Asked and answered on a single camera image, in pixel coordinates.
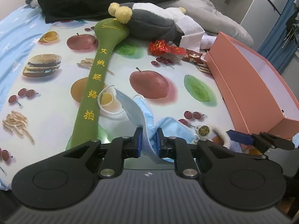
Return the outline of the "white bottle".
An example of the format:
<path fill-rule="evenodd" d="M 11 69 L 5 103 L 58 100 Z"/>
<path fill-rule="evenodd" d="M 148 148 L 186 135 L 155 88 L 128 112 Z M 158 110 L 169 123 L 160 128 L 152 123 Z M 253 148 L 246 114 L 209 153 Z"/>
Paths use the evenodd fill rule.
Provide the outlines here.
<path fill-rule="evenodd" d="M 216 36 L 203 35 L 200 43 L 201 50 L 210 50 L 216 40 Z"/>

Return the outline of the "green fabric massage stick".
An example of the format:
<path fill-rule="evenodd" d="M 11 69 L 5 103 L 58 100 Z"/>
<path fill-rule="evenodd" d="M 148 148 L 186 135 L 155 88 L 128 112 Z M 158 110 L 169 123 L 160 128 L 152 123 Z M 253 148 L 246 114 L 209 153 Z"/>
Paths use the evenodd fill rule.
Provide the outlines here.
<path fill-rule="evenodd" d="M 104 89 L 104 81 L 113 49 L 129 35 L 129 28 L 116 18 L 103 19 L 94 27 L 98 39 L 98 49 L 89 72 L 73 133 L 67 150 L 82 143 L 97 139 L 100 109 L 98 97 Z"/>

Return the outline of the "blue curtain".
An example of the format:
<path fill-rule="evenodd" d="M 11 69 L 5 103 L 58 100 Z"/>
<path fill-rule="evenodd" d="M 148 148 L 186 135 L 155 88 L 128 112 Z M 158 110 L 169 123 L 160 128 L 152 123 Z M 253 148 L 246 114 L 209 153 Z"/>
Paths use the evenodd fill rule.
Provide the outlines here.
<path fill-rule="evenodd" d="M 288 0 L 270 34 L 258 49 L 258 53 L 266 58 L 280 74 L 286 69 L 298 49 L 298 40 L 293 30 L 294 24 L 298 24 L 298 0 Z"/>

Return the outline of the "red foil packet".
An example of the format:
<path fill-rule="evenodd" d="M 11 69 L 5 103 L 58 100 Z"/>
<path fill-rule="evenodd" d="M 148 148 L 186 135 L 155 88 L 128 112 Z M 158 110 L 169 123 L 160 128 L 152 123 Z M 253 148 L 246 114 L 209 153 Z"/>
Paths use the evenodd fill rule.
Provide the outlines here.
<path fill-rule="evenodd" d="M 164 54 L 173 54 L 184 56 L 187 52 L 184 48 L 168 45 L 165 40 L 151 41 L 148 51 L 153 56 L 161 56 Z"/>

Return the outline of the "penguin plush toy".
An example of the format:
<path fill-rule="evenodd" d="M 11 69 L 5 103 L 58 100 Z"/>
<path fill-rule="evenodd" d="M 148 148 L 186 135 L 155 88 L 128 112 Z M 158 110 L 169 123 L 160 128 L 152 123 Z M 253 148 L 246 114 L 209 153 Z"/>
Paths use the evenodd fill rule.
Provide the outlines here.
<path fill-rule="evenodd" d="M 108 13 L 128 26 L 130 34 L 149 41 L 173 41 L 181 29 L 176 25 L 185 14 L 185 8 L 163 9 L 153 3 L 111 3 Z"/>

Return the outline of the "fruit pattern table mat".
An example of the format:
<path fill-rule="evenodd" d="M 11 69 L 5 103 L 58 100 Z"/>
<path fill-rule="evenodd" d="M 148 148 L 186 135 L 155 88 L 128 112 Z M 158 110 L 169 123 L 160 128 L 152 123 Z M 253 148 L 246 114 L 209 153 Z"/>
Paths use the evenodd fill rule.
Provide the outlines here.
<path fill-rule="evenodd" d="M 93 59 L 95 49 L 72 50 L 67 40 L 72 36 L 93 35 L 93 22 L 68 22 L 50 25 L 49 30 L 25 59 L 1 107 L 1 120 L 12 111 L 27 118 L 26 132 L 1 127 L 1 148 L 11 158 L 1 162 L 1 182 L 8 187 L 23 167 L 56 155 L 68 145 L 89 69 L 80 66 L 83 59 Z M 127 38 L 112 54 L 105 76 L 105 86 L 114 85 L 129 97 L 137 94 L 129 78 L 149 71 L 168 81 L 168 95 L 156 88 L 156 98 L 147 99 L 154 122 L 171 117 L 182 119 L 184 112 L 199 112 L 202 119 L 191 125 L 212 124 L 232 130 L 233 122 L 214 79 L 189 62 L 175 59 L 171 66 L 154 66 L 148 42 Z"/>

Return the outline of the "grey quilt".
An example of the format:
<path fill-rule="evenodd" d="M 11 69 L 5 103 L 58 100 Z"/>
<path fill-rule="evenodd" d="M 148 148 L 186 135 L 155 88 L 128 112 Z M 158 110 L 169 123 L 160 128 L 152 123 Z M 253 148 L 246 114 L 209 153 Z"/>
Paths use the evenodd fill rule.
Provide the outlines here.
<path fill-rule="evenodd" d="M 40 6 L 38 0 L 25 0 L 27 5 L 35 8 Z M 203 29 L 212 33 L 223 32 L 251 47 L 253 39 L 236 21 L 218 11 L 209 0 L 172 0 L 155 4 L 163 9 L 183 7 L 186 14 L 198 22 Z"/>

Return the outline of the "white paper tissue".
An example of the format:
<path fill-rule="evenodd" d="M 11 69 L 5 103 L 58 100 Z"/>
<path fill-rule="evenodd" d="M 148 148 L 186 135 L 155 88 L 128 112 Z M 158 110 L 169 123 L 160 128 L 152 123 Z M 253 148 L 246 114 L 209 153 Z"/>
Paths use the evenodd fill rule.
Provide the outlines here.
<path fill-rule="evenodd" d="M 204 29 L 189 16 L 180 18 L 175 25 L 183 33 L 179 46 L 199 53 Z"/>

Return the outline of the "blue face mask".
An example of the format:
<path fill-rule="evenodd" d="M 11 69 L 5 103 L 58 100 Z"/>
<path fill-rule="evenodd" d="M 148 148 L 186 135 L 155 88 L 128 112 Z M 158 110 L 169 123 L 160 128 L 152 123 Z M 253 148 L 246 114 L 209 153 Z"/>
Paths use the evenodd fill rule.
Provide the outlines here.
<path fill-rule="evenodd" d="M 114 85 L 105 86 L 99 93 L 98 105 L 103 116 L 111 119 L 121 119 L 126 116 L 134 126 L 143 128 L 141 150 L 154 163 L 172 162 L 169 157 L 158 156 L 158 144 L 155 139 L 158 128 L 162 129 L 164 136 L 183 138 L 188 144 L 195 139 L 192 130 L 174 118 L 165 117 L 154 123 L 153 112 L 147 100 L 140 94 L 131 98 Z"/>

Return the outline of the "pink cardboard box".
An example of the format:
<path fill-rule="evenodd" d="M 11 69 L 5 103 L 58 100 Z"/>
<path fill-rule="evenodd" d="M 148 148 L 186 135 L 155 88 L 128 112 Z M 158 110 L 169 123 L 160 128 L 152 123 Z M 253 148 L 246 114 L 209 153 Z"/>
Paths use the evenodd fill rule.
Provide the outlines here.
<path fill-rule="evenodd" d="M 236 131 L 287 140 L 298 133 L 298 100 L 267 59 L 222 32 L 204 59 Z"/>

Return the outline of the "dark red snack packet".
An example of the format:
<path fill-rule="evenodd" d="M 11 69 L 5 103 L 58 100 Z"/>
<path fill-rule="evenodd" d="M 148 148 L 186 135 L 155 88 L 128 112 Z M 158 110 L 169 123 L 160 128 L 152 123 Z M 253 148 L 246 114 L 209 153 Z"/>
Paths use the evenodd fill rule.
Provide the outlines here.
<path fill-rule="evenodd" d="M 202 53 L 186 49 L 186 54 L 183 56 L 182 61 L 203 64 L 201 57 Z"/>

